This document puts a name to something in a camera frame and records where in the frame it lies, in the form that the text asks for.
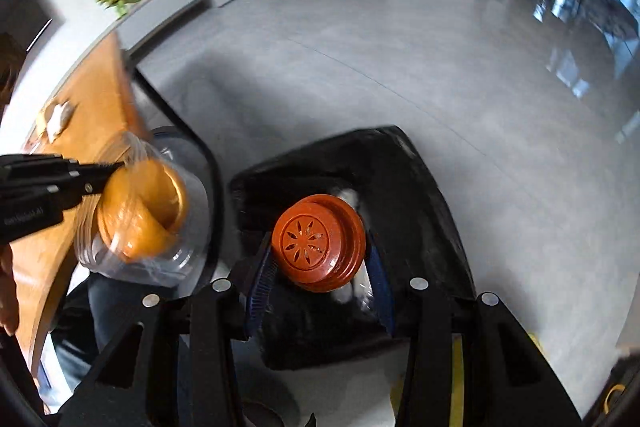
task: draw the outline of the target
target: human hand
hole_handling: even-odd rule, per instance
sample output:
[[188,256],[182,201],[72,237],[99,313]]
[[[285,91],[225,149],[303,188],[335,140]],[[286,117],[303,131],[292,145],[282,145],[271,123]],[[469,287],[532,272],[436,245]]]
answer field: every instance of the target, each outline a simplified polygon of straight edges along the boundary
[[14,253],[9,245],[0,247],[0,327],[12,337],[18,329],[18,298],[15,294]]

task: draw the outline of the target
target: yellow ring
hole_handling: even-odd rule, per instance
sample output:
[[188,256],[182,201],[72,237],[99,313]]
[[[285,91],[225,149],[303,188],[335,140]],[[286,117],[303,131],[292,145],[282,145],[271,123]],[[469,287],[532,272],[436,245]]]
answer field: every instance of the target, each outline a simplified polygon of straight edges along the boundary
[[611,395],[614,393],[614,391],[620,391],[620,393],[623,393],[625,389],[626,387],[621,383],[617,383],[611,389],[609,389],[609,392],[604,399],[604,414],[609,414],[609,398],[611,398]]

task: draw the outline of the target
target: orange jar lid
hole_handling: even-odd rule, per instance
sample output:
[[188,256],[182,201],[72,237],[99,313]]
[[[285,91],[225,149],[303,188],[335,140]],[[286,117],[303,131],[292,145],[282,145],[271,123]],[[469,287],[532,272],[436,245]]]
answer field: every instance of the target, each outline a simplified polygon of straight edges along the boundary
[[340,198],[315,194],[280,216],[271,248],[280,270],[312,292],[347,284],[362,260],[366,239],[360,216]]

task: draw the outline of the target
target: silver screw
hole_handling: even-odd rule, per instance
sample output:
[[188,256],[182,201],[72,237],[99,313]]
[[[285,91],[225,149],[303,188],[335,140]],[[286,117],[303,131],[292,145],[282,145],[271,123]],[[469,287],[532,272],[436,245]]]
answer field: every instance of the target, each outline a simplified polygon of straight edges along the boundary
[[429,287],[429,281],[422,277],[414,277],[409,281],[409,284],[414,290],[426,290]]
[[158,302],[160,302],[160,298],[155,293],[149,293],[142,299],[142,305],[145,308],[153,308]]
[[482,302],[484,302],[484,304],[486,304],[487,306],[495,306],[498,302],[500,302],[498,296],[495,293],[491,292],[483,293],[481,299]]
[[211,287],[216,292],[226,292],[231,288],[231,281],[229,279],[216,279],[213,281]]

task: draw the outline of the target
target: transparent plastic container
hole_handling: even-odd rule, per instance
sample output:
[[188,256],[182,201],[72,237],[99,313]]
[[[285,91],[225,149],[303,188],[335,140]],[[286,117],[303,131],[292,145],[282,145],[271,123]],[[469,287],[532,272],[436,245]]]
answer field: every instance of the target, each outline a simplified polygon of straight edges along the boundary
[[[114,198],[109,200],[107,190],[105,194],[84,198],[76,218],[74,246],[78,261],[112,279],[167,287],[178,285],[194,265],[201,264],[197,263],[197,257],[205,254],[209,241],[209,202],[202,182],[129,132],[119,135],[97,161],[124,162],[126,181],[117,192],[117,203],[113,203]],[[178,203],[165,200],[162,187],[156,190],[153,185],[156,178],[149,177],[148,169],[141,168],[149,166],[145,162],[170,174]],[[158,222],[162,219],[152,219],[146,203],[143,208],[141,198],[150,188],[155,191],[154,203],[160,204],[160,211],[179,204],[174,222],[160,226]],[[106,210],[112,207],[117,211]]]

